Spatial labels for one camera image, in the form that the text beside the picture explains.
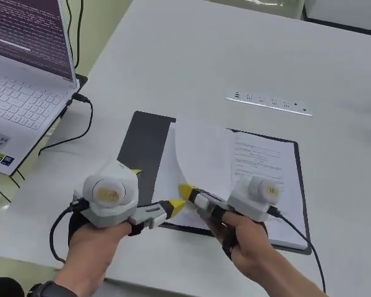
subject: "human hand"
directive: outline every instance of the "human hand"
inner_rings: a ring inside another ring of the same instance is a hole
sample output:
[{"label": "human hand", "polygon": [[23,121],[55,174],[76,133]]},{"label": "human hand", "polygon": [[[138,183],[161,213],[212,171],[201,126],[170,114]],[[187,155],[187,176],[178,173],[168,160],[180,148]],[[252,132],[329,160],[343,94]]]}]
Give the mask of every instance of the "human hand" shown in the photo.
[{"label": "human hand", "polygon": [[[223,244],[230,228],[212,220],[205,220],[217,240]],[[223,222],[235,228],[238,246],[232,249],[231,259],[247,278],[260,283],[262,268],[276,253],[263,226],[232,212],[225,212]]]},{"label": "human hand", "polygon": [[103,283],[119,241],[132,231],[129,223],[97,229],[87,224],[77,230],[69,245],[66,264],[54,282],[78,297],[92,295]]}]

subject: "electrical outlet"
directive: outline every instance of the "electrical outlet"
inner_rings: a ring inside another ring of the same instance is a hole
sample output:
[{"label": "electrical outlet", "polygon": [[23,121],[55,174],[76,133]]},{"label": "electrical outlet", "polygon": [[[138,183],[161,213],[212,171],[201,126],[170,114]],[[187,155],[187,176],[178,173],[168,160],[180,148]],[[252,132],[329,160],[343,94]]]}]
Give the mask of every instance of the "electrical outlet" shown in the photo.
[{"label": "electrical outlet", "polygon": [[237,90],[231,91],[228,94],[229,95],[226,97],[227,100],[267,107],[274,110],[287,111],[295,114],[302,114],[304,116],[312,116],[311,111],[299,101],[288,101],[280,98],[272,98],[266,95],[243,93]]}]

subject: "black clipboard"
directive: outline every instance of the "black clipboard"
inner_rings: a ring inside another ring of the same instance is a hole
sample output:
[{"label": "black clipboard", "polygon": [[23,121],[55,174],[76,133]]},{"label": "black clipboard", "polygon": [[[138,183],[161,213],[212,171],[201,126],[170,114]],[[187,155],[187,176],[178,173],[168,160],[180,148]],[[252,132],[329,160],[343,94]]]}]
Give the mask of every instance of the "black clipboard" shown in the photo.
[{"label": "black clipboard", "polygon": [[[144,113],[142,111],[136,111],[132,117],[117,160],[125,164],[129,168],[143,169],[142,173],[139,176],[139,206],[151,203],[154,194],[155,181],[158,175],[163,149],[166,143],[166,137],[168,135],[170,124],[175,122],[175,118],[160,116],[151,113]],[[302,201],[304,204],[305,230],[306,236],[310,241],[307,207],[305,202],[304,183],[302,180],[301,160],[299,157],[298,143],[291,140],[284,140],[260,134],[248,134],[277,140],[280,142],[290,142],[294,144],[294,153],[296,155],[299,184],[301,187]],[[210,231],[198,228],[177,226],[170,223],[164,223],[162,224],[162,227],[197,233],[200,235],[212,236],[212,233]],[[310,244],[308,244],[307,249],[305,250],[293,249],[283,246],[274,247],[282,251],[295,252],[298,254],[310,255],[312,253]]]}]

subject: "page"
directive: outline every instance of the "page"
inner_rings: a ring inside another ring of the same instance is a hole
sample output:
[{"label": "page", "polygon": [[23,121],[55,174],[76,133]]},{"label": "page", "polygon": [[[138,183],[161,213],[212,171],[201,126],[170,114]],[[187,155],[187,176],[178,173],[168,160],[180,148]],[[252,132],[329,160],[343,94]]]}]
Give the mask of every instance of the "page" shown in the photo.
[{"label": "page", "polygon": [[[241,176],[272,180],[280,190],[277,208],[305,235],[304,205],[294,144],[241,132],[234,135],[232,186]],[[297,249],[307,248],[307,243],[282,220],[270,217],[266,224],[271,243]]]},{"label": "page", "polygon": [[176,156],[187,183],[228,200],[234,133],[193,119],[176,121]]},{"label": "page", "polygon": [[[185,183],[176,158],[175,126],[174,123],[171,124],[166,138],[158,176],[155,181],[153,202],[167,199],[180,199],[178,186],[179,184]],[[178,215],[168,220],[168,223],[204,230],[208,229],[191,203],[187,203]]]}]

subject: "laptop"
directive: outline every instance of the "laptop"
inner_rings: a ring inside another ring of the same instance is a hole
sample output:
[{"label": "laptop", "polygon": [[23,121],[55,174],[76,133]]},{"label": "laptop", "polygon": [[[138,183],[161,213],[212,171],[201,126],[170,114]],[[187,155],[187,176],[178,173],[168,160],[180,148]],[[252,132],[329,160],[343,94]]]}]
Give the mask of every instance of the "laptop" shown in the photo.
[{"label": "laptop", "polygon": [[59,0],[0,0],[0,173],[15,172],[78,88]]}]

